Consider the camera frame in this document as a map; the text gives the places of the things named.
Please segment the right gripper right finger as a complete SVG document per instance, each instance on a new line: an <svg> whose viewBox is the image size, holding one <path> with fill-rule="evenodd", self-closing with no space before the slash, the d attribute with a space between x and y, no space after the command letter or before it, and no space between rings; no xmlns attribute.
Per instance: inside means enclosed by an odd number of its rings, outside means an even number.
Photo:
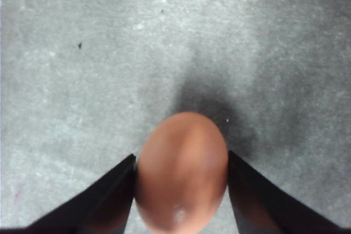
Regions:
<svg viewBox="0 0 351 234"><path fill-rule="evenodd" d="M233 151L228 190L240 233L350 233L293 198Z"/></svg>

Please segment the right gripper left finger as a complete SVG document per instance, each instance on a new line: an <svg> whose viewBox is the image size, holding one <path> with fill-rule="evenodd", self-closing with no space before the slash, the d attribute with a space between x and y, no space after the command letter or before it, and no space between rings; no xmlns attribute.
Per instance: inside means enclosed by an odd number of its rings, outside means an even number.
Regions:
<svg viewBox="0 0 351 234"><path fill-rule="evenodd" d="M16 233L124 233L134 198L135 155Z"/></svg>

